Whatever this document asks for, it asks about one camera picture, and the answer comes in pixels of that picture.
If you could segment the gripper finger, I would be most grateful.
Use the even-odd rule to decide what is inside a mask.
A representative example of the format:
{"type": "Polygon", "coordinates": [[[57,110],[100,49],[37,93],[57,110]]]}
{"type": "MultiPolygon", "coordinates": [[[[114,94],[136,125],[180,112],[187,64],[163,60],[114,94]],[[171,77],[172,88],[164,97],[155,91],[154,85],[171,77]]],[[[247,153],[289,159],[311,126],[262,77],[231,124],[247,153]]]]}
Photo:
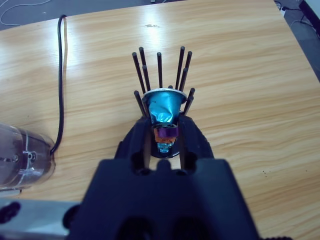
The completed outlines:
{"type": "Polygon", "coordinates": [[[192,118],[179,117],[178,134],[179,159],[183,170],[194,172],[198,160],[215,158],[210,143],[192,118]]]}
{"type": "Polygon", "coordinates": [[[114,158],[127,160],[132,171],[140,173],[150,167],[151,148],[151,122],[141,117],[118,144],[114,158]]]}

